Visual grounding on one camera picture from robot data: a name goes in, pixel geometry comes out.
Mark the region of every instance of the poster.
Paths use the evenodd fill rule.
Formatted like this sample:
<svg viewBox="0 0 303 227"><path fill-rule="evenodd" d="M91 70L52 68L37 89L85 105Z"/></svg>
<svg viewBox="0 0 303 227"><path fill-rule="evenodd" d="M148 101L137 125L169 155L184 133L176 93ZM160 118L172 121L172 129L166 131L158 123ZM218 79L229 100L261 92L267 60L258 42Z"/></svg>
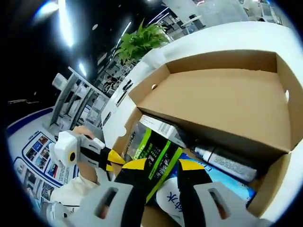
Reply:
<svg viewBox="0 0 303 227"><path fill-rule="evenodd" d="M50 143L53 141L41 131L35 132L22 149L22 156L35 172L42 174L47 181L62 186L77 176L78 168L76 166L59 168L50 158Z"/></svg>
<svg viewBox="0 0 303 227"><path fill-rule="evenodd" d="M43 202L49 202L52 192L56 185L51 184L42 179L36 174L22 158L17 158L14 162L14 169L20 179L25 192L34 200L39 201L40 205Z"/></svg>

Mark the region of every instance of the white counter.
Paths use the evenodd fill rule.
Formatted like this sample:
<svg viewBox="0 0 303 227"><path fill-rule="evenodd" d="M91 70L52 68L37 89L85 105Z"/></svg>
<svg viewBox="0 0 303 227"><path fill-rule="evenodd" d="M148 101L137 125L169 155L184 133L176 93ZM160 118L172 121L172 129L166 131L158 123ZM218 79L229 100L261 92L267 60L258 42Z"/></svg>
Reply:
<svg viewBox="0 0 303 227"><path fill-rule="evenodd" d="M198 31L162 47L168 61L222 50L263 50L277 52L290 66L303 85L303 51L298 38L287 27L265 22L236 22ZM110 98L102 112L102 121L111 116L104 126L105 143L112 147L119 136L123 136L124 125L135 108L128 96L119 107L115 103L122 94L122 87L131 79L134 85L129 91L148 77L153 70L143 62L138 63ZM298 192L303 180L303 142L293 151L290 166L274 201L262 218L276 221Z"/></svg>

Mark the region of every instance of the yellow and black gripper pad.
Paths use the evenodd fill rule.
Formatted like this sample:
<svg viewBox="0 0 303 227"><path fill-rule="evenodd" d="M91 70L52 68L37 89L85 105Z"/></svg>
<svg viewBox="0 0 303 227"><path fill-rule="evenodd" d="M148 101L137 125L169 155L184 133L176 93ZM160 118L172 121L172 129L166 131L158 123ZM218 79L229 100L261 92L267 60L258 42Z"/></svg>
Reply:
<svg viewBox="0 0 303 227"><path fill-rule="evenodd" d="M125 164L124 159L117 152L107 147L103 148L100 151L100 154L97 154L88 148L81 147L81 153L84 154L87 158L98 162L98 167L102 168L105 171L113 171L111 163L116 163L119 165Z"/></svg>
<svg viewBox="0 0 303 227"><path fill-rule="evenodd" d="M115 178L115 182L117 183L133 186L122 215L122 223L125 226L140 226L141 224L146 197L150 191L146 163L146 158L130 161L122 167L120 173Z"/></svg>
<svg viewBox="0 0 303 227"><path fill-rule="evenodd" d="M196 161L179 159L177 178L185 226L205 226L201 223L205 219L201 217L203 209L194 186L211 183L210 176Z"/></svg>

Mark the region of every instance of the green label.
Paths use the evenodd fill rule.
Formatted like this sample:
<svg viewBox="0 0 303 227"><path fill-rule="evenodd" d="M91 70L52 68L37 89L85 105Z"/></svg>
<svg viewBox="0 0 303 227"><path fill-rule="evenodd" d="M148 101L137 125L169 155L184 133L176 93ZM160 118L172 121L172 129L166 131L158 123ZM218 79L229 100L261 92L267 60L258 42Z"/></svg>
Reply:
<svg viewBox="0 0 303 227"><path fill-rule="evenodd" d="M150 138L151 136L151 133L152 133L152 130L150 128L146 128L146 132L143 136L143 139L134 155L134 159L138 159L138 157L140 156L141 152L144 150L146 144L147 144L147 141L148 139Z"/></svg>
<svg viewBox="0 0 303 227"><path fill-rule="evenodd" d="M170 146L170 141L168 140L167 143L166 143L166 145L165 145L165 147L164 147L164 149L161 151L161 153L160 153L160 155L159 155L159 157L158 157L155 165L153 166L150 175L148 176L148 178L150 180L152 179L153 175L155 174L156 169L158 168L158 166L160 164L160 161L162 160L162 158L165 155L165 153L166 153L167 149L169 148L169 146Z"/></svg>
<svg viewBox="0 0 303 227"><path fill-rule="evenodd" d="M167 166L166 171L162 175L161 179L158 181L158 183L156 184L156 186L152 189L152 191L147 196L146 202L148 202L151 199L151 197L155 194L155 192L163 184L164 180L166 179L166 177L169 175L169 173L173 169L175 163L177 162L177 160L179 159L179 157L180 157L181 154L182 154L182 148L178 148L177 151L176 151L176 153L175 153L175 155L172 157L171 161L169 162L169 165Z"/></svg>

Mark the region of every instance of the box flap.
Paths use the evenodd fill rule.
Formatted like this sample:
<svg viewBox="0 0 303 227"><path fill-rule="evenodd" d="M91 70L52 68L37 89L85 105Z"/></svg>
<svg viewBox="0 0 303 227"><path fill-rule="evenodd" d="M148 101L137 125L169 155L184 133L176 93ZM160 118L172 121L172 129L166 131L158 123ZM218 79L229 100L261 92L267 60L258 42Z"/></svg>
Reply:
<svg viewBox="0 0 303 227"><path fill-rule="evenodd" d="M171 74L138 106L289 151L290 124L276 73L241 69Z"/></svg>
<svg viewBox="0 0 303 227"><path fill-rule="evenodd" d="M284 180L290 158L291 153L283 155L271 165L258 193L247 208L250 213L260 217L269 207Z"/></svg>
<svg viewBox="0 0 303 227"><path fill-rule="evenodd" d="M285 61L277 55L277 72L289 93L288 111L291 125L291 150L303 139L303 89Z"/></svg>
<svg viewBox="0 0 303 227"><path fill-rule="evenodd" d="M247 69L276 72L276 53L229 50L197 54L168 62L171 73L208 69Z"/></svg>
<svg viewBox="0 0 303 227"><path fill-rule="evenodd" d="M129 97L137 105L152 91L152 86L154 84L160 84L170 75L166 65L161 66L159 69L154 71L145 80L138 84L130 93Z"/></svg>
<svg viewBox="0 0 303 227"><path fill-rule="evenodd" d="M132 133L131 128L136 121L139 121L141 116L142 116L141 111L138 108L135 108L131 116L128 118L128 121L124 125L126 129L126 134L122 137L118 137L118 139L116 140L113 146L113 150L115 150L118 154L121 155L125 151L128 144L128 140Z"/></svg>

